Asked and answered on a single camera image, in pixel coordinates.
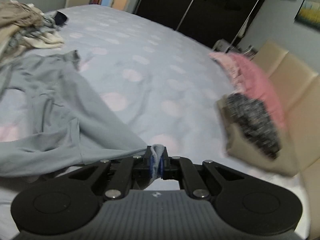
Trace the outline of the light grey-blue garment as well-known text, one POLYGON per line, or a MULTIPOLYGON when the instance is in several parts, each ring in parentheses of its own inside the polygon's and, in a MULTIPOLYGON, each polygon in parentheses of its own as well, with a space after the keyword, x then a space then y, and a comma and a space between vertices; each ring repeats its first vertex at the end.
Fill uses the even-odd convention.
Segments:
POLYGON ((120 160, 151 151, 148 183, 157 179, 163 145, 150 147, 129 129, 78 73, 73 50, 29 55, 1 68, 1 90, 25 94, 29 135, 1 143, 1 176, 41 176, 71 166, 120 160))

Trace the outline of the khaki folded blanket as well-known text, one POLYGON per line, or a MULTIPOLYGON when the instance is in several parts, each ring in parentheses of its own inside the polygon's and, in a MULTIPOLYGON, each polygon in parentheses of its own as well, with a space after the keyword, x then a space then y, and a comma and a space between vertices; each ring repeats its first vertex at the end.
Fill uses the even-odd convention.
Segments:
POLYGON ((226 96, 223 96, 216 103, 226 131, 227 154, 266 172, 273 172, 287 177, 297 175, 299 173, 298 161, 289 133, 283 129, 277 130, 280 151, 276 159, 268 157, 254 143, 250 142, 244 136, 240 126, 232 121, 227 111, 225 99, 226 96))

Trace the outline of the dark floral folded garment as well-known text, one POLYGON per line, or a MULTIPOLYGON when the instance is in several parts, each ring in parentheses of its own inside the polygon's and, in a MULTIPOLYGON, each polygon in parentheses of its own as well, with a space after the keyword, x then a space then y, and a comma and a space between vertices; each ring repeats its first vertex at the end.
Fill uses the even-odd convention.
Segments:
POLYGON ((276 159, 280 151, 280 140, 264 103, 244 94, 234 93, 226 96, 225 106, 232 122, 240 126, 245 138, 267 157, 276 159))

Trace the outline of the pink pillow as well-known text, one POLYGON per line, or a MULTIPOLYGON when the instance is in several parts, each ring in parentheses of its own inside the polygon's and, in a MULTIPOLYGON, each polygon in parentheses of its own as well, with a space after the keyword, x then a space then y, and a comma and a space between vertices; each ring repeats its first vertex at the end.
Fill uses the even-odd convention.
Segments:
POLYGON ((236 93, 262 101, 276 126, 287 128, 280 99, 260 67, 238 53, 211 52, 208 56, 222 67, 236 93))

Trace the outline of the beige padded headboard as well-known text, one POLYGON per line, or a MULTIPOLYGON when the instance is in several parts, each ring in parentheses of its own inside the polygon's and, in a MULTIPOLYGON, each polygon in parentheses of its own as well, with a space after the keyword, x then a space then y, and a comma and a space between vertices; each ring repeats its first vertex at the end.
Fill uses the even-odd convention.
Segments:
POLYGON ((268 40, 253 58, 281 101, 296 161, 309 199, 309 238, 319 238, 319 74, 268 40))

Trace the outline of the dotted grey bed cover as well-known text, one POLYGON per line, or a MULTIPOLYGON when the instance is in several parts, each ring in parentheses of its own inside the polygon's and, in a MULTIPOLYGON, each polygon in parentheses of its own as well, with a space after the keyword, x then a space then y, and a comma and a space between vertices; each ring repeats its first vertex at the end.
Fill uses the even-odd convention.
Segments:
MULTIPOLYGON (((226 137, 216 101, 233 88, 220 66, 208 57, 208 48, 162 25, 111 8, 87 5, 65 9, 65 14, 69 21, 61 30, 62 48, 33 50, 17 59, 77 51, 78 73, 148 147, 163 145, 162 155, 184 157, 195 165, 212 160, 250 176, 242 163, 224 158, 226 137)), ((27 116, 25 94, 1 90, 1 143, 29 135, 27 116)), ((239 231, 224 222, 208 201, 189 197, 176 180, 162 179, 159 167, 157 179, 148 183, 152 164, 151 156, 147 163, 135 165, 124 198, 105 201, 88 224, 63 235, 20 231, 11 215, 12 202, 33 186, 88 165, 41 176, 1 176, 1 239, 307 238, 297 227, 278 235, 239 231)))

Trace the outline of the bedside table with items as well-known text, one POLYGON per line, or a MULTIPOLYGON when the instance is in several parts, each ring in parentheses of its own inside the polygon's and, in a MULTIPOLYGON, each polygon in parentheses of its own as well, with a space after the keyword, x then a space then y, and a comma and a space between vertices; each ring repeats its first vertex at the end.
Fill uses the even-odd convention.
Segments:
POLYGON ((214 44, 213 51, 223 52, 223 53, 238 53, 246 56, 249 59, 252 59, 257 54, 257 50, 253 46, 249 46, 246 49, 241 49, 238 46, 233 46, 224 39, 217 40, 214 44))

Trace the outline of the cream white cloth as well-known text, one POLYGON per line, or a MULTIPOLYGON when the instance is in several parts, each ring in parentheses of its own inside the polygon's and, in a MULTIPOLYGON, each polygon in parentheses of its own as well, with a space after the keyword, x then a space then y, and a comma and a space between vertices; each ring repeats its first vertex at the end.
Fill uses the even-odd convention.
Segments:
POLYGON ((41 33, 37 37, 23 37, 23 42, 28 48, 52 49, 64 45, 64 40, 57 31, 41 33))

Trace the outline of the black navy garment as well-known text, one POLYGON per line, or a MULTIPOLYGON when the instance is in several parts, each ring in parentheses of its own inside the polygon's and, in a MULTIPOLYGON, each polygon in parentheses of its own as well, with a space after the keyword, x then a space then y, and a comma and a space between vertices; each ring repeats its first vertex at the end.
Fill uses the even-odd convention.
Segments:
POLYGON ((60 11, 56 11, 54 15, 54 21, 57 26, 63 26, 67 23, 68 17, 60 11))

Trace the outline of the dark sliding wardrobe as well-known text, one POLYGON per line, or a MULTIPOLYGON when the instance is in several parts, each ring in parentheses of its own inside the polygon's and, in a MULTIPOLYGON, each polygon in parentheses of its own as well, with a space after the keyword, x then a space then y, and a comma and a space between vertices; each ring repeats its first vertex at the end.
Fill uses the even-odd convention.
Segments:
POLYGON ((209 48, 229 43, 264 0, 139 0, 134 13, 188 36, 209 48))

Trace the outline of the beige crumpled garment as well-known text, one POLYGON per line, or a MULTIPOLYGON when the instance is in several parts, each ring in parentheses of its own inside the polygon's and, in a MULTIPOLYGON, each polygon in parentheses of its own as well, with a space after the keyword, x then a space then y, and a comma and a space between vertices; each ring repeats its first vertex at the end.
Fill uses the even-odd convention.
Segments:
POLYGON ((43 13, 33 5, 14 0, 1 1, 1 57, 10 39, 24 27, 43 26, 43 13))

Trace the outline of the yellow field wall picture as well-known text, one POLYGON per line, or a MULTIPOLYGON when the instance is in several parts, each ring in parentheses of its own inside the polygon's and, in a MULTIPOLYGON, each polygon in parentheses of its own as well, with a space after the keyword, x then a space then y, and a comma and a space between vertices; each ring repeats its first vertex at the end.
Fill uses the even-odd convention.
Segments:
POLYGON ((295 21, 311 29, 320 30, 320 2, 319 0, 303 0, 295 21))

